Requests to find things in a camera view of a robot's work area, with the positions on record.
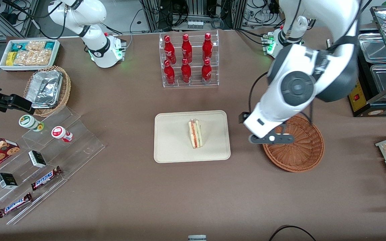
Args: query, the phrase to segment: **coca-cola bottle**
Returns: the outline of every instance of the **coca-cola bottle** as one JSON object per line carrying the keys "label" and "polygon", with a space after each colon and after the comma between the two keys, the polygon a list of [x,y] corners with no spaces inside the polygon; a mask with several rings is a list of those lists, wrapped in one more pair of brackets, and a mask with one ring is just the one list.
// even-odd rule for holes
{"label": "coca-cola bottle", "polygon": [[170,63],[169,60],[165,60],[164,64],[165,64],[164,72],[165,72],[165,78],[167,79],[167,83],[169,85],[174,85],[175,84],[175,72],[174,72],[174,69],[171,66],[171,63]]}
{"label": "coca-cola bottle", "polygon": [[183,59],[183,65],[181,66],[181,72],[183,74],[183,82],[189,84],[192,80],[192,69],[189,65],[187,58]]}
{"label": "coca-cola bottle", "polygon": [[205,34],[205,41],[202,45],[202,59],[205,61],[205,59],[211,59],[212,57],[212,42],[211,42],[211,34],[206,33]]}
{"label": "coca-cola bottle", "polygon": [[177,58],[175,57],[175,48],[171,43],[171,38],[166,35],[164,37],[165,40],[165,55],[167,59],[171,62],[171,64],[175,64],[177,62]]}
{"label": "coca-cola bottle", "polygon": [[212,68],[209,65],[210,60],[207,58],[203,62],[204,62],[204,65],[202,66],[202,83],[209,84],[211,82],[211,71],[212,71]]}
{"label": "coca-cola bottle", "polygon": [[183,34],[183,45],[181,46],[183,51],[183,58],[186,58],[189,63],[193,61],[192,44],[189,41],[189,35]]}

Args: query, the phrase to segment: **beige tray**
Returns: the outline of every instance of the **beige tray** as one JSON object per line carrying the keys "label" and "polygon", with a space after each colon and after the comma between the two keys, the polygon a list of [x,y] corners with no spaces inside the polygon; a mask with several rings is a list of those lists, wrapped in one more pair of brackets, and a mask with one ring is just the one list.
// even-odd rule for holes
{"label": "beige tray", "polygon": [[[204,145],[193,149],[188,122],[198,119]],[[154,160],[158,163],[227,160],[229,130],[224,111],[158,114],[154,119]]]}

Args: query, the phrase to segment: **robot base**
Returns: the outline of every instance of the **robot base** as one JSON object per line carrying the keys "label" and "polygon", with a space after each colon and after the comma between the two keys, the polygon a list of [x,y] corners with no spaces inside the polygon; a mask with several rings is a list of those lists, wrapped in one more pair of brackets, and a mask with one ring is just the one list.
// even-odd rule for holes
{"label": "robot base", "polygon": [[124,61],[126,54],[126,41],[122,42],[119,38],[113,36],[107,36],[107,38],[110,40],[110,47],[102,57],[94,57],[89,51],[92,61],[101,68],[109,68],[119,61]]}

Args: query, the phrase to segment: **brown wicker basket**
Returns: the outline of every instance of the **brown wicker basket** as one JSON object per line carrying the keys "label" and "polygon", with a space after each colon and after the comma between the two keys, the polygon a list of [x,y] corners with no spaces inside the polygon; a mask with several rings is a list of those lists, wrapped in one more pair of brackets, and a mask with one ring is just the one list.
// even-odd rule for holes
{"label": "brown wicker basket", "polygon": [[[58,105],[53,109],[35,109],[34,115],[37,115],[37,116],[47,117],[50,114],[53,114],[54,112],[61,111],[66,106],[66,103],[68,102],[68,99],[69,99],[69,92],[71,91],[71,80],[69,79],[69,76],[64,69],[58,66],[52,66],[42,70],[38,70],[37,72],[44,72],[44,71],[50,71],[50,70],[58,70],[63,73],[62,87],[60,88]],[[23,98],[25,98],[26,94],[28,93],[32,76],[31,78],[29,78],[29,81],[26,84],[26,88],[23,92]]]}
{"label": "brown wicker basket", "polygon": [[285,133],[294,136],[294,143],[284,145],[264,144],[266,154],[275,165],[286,171],[309,171],[320,163],[324,154],[324,139],[315,125],[300,115],[287,121]]}

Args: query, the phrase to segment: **table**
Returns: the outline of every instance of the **table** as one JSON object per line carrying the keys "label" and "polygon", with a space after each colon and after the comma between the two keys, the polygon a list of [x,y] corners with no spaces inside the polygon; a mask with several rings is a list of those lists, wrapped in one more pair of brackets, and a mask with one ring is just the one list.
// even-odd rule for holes
{"label": "table", "polygon": [[[126,61],[109,69],[90,60],[80,38],[61,38],[58,65],[72,81],[68,106],[108,146],[18,224],[0,220],[0,238],[167,241],[206,234],[209,241],[258,241],[292,224],[317,240],[386,240],[386,166],[374,146],[386,139],[386,117],[353,118],[347,99],[316,100],[323,160],[305,173],[283,171],[238,124],[251,84],[272,59],[235,31],[219,34],[220,86],[194,90],[162,87],[158,34],[135,35]],[[328,36],[315,27],[305,41],[323,49]],[[21,95],[30,75],[1,71],[3,93]],[[253,104],[266,87],[265,80],[257,84]],[[156,163],[155,116],[204,110],[227,113],[230,159]],[[26,132],[17,124],[22,114],[0,113],[0,137]],[[308,240],[294,229],[274,240],[288,238]]]}

